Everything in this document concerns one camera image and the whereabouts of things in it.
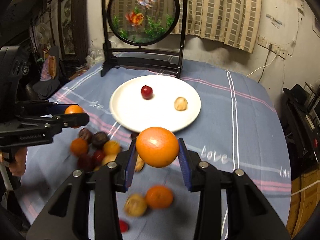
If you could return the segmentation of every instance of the goldfish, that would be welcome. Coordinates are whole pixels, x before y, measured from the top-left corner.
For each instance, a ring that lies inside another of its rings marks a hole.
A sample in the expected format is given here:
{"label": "goldfish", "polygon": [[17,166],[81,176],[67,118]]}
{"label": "goldfish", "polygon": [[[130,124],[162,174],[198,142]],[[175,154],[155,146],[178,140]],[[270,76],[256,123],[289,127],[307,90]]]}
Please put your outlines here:
{"label": "goldfish", "polygon": [[138,0],[138,3],[142,6],[145,6],[147,9],[151,8],[151,3],[155,3],[156,0]]}
{"label": "goldfish", "polygon": [[135,12],[131,12],[130,14],[126,14],[125,18],[127,19],[127,21],[129,21],[131,23],[132,26],[139,26],[140,24],[142,24],[143,22],[143,14],[142,13],[137,13],[135,14]]}

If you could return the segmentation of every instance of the wall socket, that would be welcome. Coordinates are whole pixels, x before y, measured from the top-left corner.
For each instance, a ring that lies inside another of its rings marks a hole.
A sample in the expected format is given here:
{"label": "wall socket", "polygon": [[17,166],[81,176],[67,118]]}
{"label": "wall socket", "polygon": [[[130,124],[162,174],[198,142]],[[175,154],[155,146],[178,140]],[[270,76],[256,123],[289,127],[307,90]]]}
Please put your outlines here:
{"label": "wall socket", "polygon": [[263,36],[259,35],[258,45],[260,45],[260,46],[265,48],[267,46],[267,43],[268,43],[268,39],[266,37],[263,37]]}
{"label": "wall socket", "polygon": [[283,58],[283,59],[286,59],[286,58],[287,58],[288,52],[287,52],[286,49],[281,48],[281,47],[279,47],[278,45],[273,44],[273,43],[271,43],[271,42],[269,43],[269,45],[272,45],[271,51],[272,51],[273,53],[278,54],[278,55],[279,55],[281,58]]}

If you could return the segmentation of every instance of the dark wooden door frame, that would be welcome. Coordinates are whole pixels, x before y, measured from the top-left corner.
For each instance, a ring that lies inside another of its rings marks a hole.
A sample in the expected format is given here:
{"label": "dark wooden door frame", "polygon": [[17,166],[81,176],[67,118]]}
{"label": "dark wooden door frame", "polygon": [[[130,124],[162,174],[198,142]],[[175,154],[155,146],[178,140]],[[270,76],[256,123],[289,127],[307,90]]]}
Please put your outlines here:
{"label": "dark wooden door frame", "polygon": [[87,0],[72,0],[71,22],[75,54],[65,54],[61,28],[61,2],[58,0],[58,30],[62,59],[66,65],[79,66],[85,64],[88,53]]}

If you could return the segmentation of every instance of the tangerine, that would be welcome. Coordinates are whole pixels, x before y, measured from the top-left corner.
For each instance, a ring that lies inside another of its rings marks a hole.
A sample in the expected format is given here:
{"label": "tangerine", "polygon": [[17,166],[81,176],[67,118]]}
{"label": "tangerine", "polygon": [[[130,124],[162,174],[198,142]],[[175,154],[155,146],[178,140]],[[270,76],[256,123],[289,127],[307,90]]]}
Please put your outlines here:
{"label": "tangerine", "polygon": [[74,156],[79,157],[83,154],[87,154],[89,150],[88,142],[82,138],[74,139],[70,145],[70,151]]}
{"label": "tangerine", "polygon": [[79,114],[79,113],[84,113],[84,110],[79,105],[71,105],[71,106],[68,106],[67,109],[65,109],[64,113],[65,114]]}
{"label": "tangerine", "polygon": [[152,209],[168,208],[173,201],[173,193],[165,186],[156,185],[147,191],[146,201]]}
{"label": "tangerine", "polygon": [[105,155],[117,155],[121,151],[120,144],[117,141],[108,141],[103,146]]}
{"label": "tangerine", "polygon": [[136,149],[145,163],[155,168],[163,168],[178,156],[179,142],[169,130],[150,127],[138,135]]}

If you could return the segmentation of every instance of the human hand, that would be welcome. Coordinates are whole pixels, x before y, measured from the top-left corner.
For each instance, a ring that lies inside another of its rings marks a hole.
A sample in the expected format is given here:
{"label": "human hand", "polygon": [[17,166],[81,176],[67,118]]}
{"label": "human hand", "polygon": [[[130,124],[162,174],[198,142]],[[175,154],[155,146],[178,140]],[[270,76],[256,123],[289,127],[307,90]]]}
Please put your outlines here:
{"label": "human hand", "polygon": [[14,161],[9,164],[9,170],[13,176],[21,177],[26,171],[28,148],[20,148],[14,155]]}

